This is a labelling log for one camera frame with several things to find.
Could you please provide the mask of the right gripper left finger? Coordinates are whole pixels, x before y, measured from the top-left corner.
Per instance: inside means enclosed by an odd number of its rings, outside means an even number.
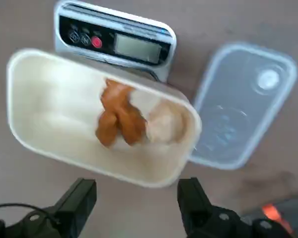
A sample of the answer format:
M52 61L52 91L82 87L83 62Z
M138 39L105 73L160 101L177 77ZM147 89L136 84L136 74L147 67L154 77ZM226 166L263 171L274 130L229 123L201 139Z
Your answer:
M0 238L77 238L96 201L96 181L78 178L53 206L39 208L25 203L0 204L0 208L32 210L8 227L4 220L0 220Z

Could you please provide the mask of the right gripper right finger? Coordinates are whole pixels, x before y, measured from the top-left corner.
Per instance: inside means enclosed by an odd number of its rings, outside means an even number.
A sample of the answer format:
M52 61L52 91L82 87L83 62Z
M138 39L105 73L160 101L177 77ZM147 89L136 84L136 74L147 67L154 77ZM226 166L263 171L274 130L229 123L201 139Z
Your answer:
M268 219L245 223L234 211L214 206L197 178L180 179L177 201L188 238L291 238L280 224Z

